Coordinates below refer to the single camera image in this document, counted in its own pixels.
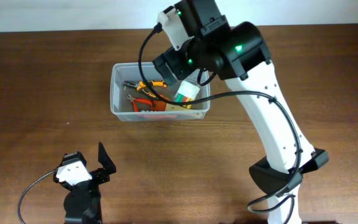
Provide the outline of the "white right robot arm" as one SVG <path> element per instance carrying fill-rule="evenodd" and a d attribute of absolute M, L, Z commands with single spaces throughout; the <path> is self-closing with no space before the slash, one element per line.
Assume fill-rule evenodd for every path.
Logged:
<path fill-rule="evenodd" d="M 154 61 L 169 84 L 197 69 L 218 76 L 253 122 L 265 156 L 249 169 L 268 203 L 269 223 L 300 223 L 298 191 L 303 176 L 324 166 L 328 153 L 304 137 L 284 99 L 269 48 L 250 22 L 231 27 L 214 1 L 180 1 L 159 12 L 154 33 L 171 47 Z"/>

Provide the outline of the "clear plastic storage container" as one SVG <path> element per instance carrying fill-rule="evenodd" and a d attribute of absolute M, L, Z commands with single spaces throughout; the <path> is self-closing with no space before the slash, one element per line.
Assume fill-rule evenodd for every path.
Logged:
<path fill-rule="evenodd" d="M 162 76 L 154 68 L 152 62 L 142 62 L 142 70 L 144 72 L 145 78 L 148 81 L 159 81 L 162 80 Z M 136 91 L 134 88 L 125 86 L 126 82 L 135 82 L 139 83 L 142 81 L 138 63 L 117 63 L 113 66 L 111 72 L 111 87 L 110 87 L 110 108 L 111 113 L 116 115 L 120 121 L 127 122 L 136 122 L 136 121 L 163 121 L 163 120 L 181 120 L 181 119 L 160 119 L 160 120 L 149 120 L 140 118 L 138 114 L 156 114 L 149 111 L 145 112 L 134 112 L 132 104 L 127 99 L 128 95 L 132 95 L 136 98 L 146 98 L 143 93 Z M 160 86 L 153 86 L 154 90 L 157 91 L 160 95 L 168 97 L 170 100 L 173 100 L 173 97 L 177 93 L 180 86 L 180 81 L 177 81 L 174 85 L 170 85 L 166 88 Z M 210 85 L 202 86 L 200 92 L 198 93 L 196 99 L 206 98 L 210 96 Z M 192 105 L 191 110 L 197 110 L 203 114 L 203 119 L 206 113 L 210 109 L 210 102 L 204 102 L 196 105 Z"/>

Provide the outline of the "orange scraper wooden handle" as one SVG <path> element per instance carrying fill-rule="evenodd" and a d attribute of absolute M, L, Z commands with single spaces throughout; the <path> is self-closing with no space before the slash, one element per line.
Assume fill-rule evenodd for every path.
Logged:
<path fill-rule="evenodd" d="M 150 111 L 156 114 L 176 114 L 177 119 L 200 119 L 203 117 L 203 114 L 197 110 L 191 110 L 157 100 L 154 100 L 153 103 L 154 107 L 150 109 Z"/>

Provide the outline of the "red handled cutting pliers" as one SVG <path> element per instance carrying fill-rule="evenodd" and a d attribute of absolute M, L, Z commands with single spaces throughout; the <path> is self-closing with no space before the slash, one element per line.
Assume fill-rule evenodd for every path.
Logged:
<path fill-rule="evenodd" d="M 128 95 L 127 99 L 132 104 L 133 110 L 136 113 L 149 111 L 154 107 L 153 101 L 146 98 L 136 98 L 132 95 Z"/>

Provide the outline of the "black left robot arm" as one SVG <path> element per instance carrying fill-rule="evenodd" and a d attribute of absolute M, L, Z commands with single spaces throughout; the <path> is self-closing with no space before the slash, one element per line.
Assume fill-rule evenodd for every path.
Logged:
<path fill-rule="evenodd" d="M 88 171 L 86 159 L 76 151 L 65 154 L 58 165 L 53 181 L 69 191 L 63 202 L 65 223 L 103 222 L 99 186 L 110 181 L 116 166 L 101 142 L 98 144 L 98 162 L 101 168 Z"/>

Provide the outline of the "clear box of bits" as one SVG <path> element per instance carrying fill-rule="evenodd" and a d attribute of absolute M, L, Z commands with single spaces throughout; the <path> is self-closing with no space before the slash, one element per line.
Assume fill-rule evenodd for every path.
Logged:
<path fill-rule="evenodd" d="M 173 100 L 178 103 L 194 101 L 199 92 L 200 87 L 198 85 L 192 84 L 188 81 L 182 81 Z"/>

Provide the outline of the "orange perforated bar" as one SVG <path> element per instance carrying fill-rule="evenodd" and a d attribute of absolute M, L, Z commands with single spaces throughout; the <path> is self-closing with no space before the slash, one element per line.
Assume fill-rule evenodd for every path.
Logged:
<path fill-rule="evenodd" d="M 176 114 L 138 114 L 137 116 L 149 120 L 177 119 Z"/>

